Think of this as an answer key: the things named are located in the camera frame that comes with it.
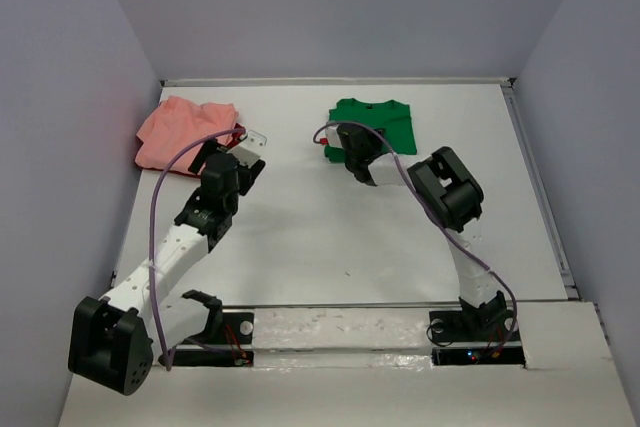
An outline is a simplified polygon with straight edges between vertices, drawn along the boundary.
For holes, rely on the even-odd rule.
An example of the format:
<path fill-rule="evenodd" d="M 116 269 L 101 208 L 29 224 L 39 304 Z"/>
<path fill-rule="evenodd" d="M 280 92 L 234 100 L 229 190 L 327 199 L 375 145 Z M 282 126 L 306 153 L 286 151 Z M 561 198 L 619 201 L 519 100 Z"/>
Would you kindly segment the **green t shirt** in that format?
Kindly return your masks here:
<path fill-rule="evenodd" d="M 362 123 L 380 132 L 396 153 L 417 154 L 411 110 L 408 104 L 396 100 L 371 103 L 355 98 L 343 98 L 329 110 L 328 120 Z"/>

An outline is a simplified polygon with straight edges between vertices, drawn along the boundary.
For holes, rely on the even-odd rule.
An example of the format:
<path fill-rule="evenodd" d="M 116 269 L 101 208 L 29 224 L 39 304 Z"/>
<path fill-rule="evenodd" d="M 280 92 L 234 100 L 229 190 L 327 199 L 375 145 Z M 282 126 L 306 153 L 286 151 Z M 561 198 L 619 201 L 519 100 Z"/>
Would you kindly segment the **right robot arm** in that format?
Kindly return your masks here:
<path fill-rule="evenodd" d="M 453 149 L 441 147 L 424 160 L 400 155 L 380 130 L 337 122 L 327 144 L 344 154 L 344 166 L 368 186 L 405 186 L 429 221 L 444 235 L 459 285 L 460 308 L 438 314 L 429 331 L 438 347 L 486 341 L 496 352 L 515 338 L 515 295 L 475 253 L 484 192 Z"/>

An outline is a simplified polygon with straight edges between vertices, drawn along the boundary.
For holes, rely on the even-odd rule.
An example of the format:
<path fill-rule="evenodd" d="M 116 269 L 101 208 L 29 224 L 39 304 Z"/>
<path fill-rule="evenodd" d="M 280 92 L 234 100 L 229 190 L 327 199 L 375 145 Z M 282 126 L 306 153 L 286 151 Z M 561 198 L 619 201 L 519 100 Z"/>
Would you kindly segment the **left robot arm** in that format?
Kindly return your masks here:
<path fill-rule="evenodd" d="M 129 396 L 155 362 L 169 367 L 175 347 L 194 337 L 215 339 L 223 324 L 222 302 L 198 290 L 178 297 L 181 278 L 220 243 L 232 226 L 240 197 L 266 166 L 229 152 L 199 162 L 200 185 L 149 259 L 99 298 L 76 306 L 68 354 L 70 372 Z"/>

